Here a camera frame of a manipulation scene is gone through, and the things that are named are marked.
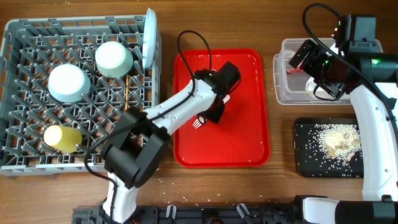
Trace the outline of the pink plastic fork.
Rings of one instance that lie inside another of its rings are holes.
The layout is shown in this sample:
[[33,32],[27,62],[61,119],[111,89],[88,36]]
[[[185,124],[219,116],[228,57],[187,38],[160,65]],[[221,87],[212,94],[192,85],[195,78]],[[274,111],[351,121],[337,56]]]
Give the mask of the pink plastic fork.
[[[227,103],[229,100],[230,100],[230,96],[229,96],[229,95],[226,95],[226,96],[223,98],[223,103],[225,104],[225,103]],[[197,118],[196,118],[196,120],[193,122],[192,126],[193,126],[195,129],[198,129],[198,128],[199,128],[200,126],[202,126],[203,124],[206,124],[206,121],[207,121],[207,119],[205,119],[204,117],[198,115]]]

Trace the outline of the white napkin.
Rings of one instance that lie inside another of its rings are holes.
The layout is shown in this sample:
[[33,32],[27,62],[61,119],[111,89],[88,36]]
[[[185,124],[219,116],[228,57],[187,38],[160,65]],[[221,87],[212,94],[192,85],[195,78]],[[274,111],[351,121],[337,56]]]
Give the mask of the white napkin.
[[313,92],[316,86],[317,84],[315,83],[314,78],[310,77],[305,84],[305,90]]

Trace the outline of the red strawberry wrapper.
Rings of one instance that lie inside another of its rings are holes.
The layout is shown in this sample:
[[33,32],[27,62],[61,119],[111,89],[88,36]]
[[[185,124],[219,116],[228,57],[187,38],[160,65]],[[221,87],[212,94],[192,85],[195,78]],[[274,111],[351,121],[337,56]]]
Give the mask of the red strawberry wrapper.
[[290,69],[286,70],[286,74],[290,75],[290,74],[293,74],[293,73],[303,72],[301,66],[302,66],[302,62],[300,62],[297,67],[290,68]]

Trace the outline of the rice food waste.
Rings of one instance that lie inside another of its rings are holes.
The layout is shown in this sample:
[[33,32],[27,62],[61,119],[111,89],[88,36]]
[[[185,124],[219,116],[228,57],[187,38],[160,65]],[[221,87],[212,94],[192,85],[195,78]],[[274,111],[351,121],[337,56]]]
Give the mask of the rice food waste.
[[356,124],[317,124],[315,139],[327,158],[349,162],[361,151],[361,137]]

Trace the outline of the light blue plate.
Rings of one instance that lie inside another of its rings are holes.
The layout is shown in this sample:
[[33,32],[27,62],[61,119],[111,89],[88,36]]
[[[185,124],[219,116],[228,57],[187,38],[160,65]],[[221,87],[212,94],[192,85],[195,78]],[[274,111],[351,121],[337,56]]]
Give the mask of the light blue plate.
[[157,17],[154,10],[147,9],[144,23],[143,45],[142,45],[142,66],[147,69],[152,66],[155,55],[157,38]]

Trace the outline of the wooden chopstick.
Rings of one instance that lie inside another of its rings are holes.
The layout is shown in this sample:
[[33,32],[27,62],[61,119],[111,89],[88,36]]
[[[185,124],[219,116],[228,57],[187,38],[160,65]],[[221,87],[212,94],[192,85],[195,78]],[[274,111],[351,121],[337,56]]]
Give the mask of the wooden chopstick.
[[129,75],[126,75],[126,88],[125,88],[125,105],[124,109],[127,110],[129,108]]

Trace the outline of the green bowl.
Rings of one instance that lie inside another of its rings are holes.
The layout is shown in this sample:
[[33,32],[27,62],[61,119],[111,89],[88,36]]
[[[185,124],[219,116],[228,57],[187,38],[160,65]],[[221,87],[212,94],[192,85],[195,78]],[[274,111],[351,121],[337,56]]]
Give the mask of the green bowl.
[[109,41],[97,48],[95,63],[103,76],[118,78],[129,73],[134,59],[128,48],[119,42]]

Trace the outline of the yellow cup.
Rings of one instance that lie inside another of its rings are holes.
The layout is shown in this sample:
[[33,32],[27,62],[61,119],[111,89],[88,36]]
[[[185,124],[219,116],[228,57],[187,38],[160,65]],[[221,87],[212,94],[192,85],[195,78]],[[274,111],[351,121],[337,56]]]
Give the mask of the yellow cup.
[[44,132],[44,142],[64,153],[75,152],[82,140],[81,132],[72,127],[52,125]]

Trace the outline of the light blue rice bowl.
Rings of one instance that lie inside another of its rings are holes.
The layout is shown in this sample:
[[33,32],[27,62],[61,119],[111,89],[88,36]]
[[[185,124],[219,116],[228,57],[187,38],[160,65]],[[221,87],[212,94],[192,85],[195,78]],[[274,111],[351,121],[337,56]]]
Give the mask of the light blue rice bowl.
[[74,103],[82,99],[82,94],[88,94],[91,82],[88,75],[72,64],[62,64],[55,67],[48,80],[50,94],[58,101]]

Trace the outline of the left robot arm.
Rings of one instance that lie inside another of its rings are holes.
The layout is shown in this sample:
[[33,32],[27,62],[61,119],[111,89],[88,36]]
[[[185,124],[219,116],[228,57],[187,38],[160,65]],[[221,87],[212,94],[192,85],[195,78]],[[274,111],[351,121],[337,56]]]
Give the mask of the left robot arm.
[[101,150],[110,179],[102,209],[111,222],[124,223],[135,212],[139,188],[159,167],[173,133],[192,118],[194,128],[218,123],[240,81],[239,68],[226,62],[217,71],[197,70],[185,88],[163,103],[124,112]]

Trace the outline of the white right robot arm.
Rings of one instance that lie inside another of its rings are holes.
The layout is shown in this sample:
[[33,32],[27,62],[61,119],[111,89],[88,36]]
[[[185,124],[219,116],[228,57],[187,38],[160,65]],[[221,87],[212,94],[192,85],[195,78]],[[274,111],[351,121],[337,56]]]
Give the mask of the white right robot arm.
[[332,200],[308,196],[301,199],[302,219],[310,223],[397,223],[397,87],[391,76],[397,66],[384,66],[386,55],[379,41],[347,41],[348,52],[365,58],[360,70],[372,76],[373,84],[387,98],[387,105],[365,85],[349,94],[362,137],[364,183],[362,201]]

